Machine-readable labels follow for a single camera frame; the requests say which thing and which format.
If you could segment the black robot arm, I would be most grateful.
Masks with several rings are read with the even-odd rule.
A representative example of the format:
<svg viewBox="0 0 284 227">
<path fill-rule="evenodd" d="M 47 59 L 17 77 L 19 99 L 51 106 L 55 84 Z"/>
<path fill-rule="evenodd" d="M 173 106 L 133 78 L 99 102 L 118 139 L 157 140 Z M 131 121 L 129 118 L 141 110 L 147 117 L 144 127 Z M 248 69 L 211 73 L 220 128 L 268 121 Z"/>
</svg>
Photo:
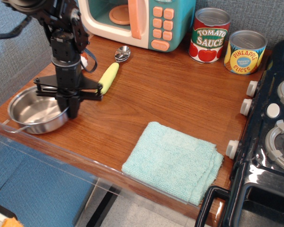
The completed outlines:
<svg viewBox="0 0 284 227">
<path fill-rule="evenodd" d="M 5 0 L 3 3 L 26 18 L 5 38 L 20 34 L 32 18 L 44 28 L 52 49 L 55 74 L 34 79 L 37 95 L 54 97 L 61 110 L 75 119 L 83 100 L 101 100 L 102 85 L 85 77 L 81 54 L 89 44 L 89 35 L 74 0 Z"/>
</svg>

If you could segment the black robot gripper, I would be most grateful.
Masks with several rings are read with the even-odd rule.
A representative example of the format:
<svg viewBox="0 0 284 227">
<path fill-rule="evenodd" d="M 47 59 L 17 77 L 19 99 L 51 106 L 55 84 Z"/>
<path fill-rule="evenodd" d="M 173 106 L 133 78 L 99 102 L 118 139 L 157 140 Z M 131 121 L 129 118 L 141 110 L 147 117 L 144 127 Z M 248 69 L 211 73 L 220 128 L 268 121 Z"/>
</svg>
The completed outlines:
<svg viewBox="0 0 284 227">
<path fill-rule="evenodd" d="M 34 83 L 39 96 L 55 97 L 62 112 L 70 119 L 78 115 L 80 101 L 102 100 L 102 85 L 85 77 L 81 70 L 81 61 L 52 61 L 55 74 L 37 77 Z"/>
</svg>

